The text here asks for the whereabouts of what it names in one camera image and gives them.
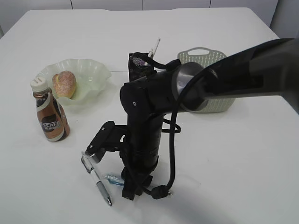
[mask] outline cable connector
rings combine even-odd
[[[165,185],[160,185],[158,187],[155,187],[151,190],[151,197],[154,199],[160,199],[163,197],[167,197],[168,196],[168,189]]]

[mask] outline pen holder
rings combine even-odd
[[[129,54],[129,60],[131,58],[133,53],[130,53]],[[140,58],[133,58],[133,63],[138,66],[139,68],[143,69],[144,71],[154,71],[154,67],[151,66],[151,65],[144,65],[145,64],[145,61],[143,61],[142,59]],[[128,64],[128,69],[129,69],[129,81],[132,82],[132,81],[135,81],[143,76],[145,76],[145,73],[140,73],[140,72],[136,72],[133,70],[133,68],[130,67],[130,64]]]

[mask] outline frosted glass bowl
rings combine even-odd
[[[74,73],[77,81],[77,88],[71,99],[58,98],[53,88],[52,77],[65,70]],[[81,105],[105,88],[111,73],[102,63],[92,59],[66,59],[45,67],[38,76],[46,78],[54,97],[61,105]]]

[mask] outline bottle cap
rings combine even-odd
[[[49,87],[44,77],[36,77],[31,81],[30,85],[33,92],[42,92]]]

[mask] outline coffee bottle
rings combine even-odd
[[[31,83],[36,99],[37,118],[49,141],[65,139],[70,127],[62,106],[55,100],[51,88],[44,77],[36,77]]]

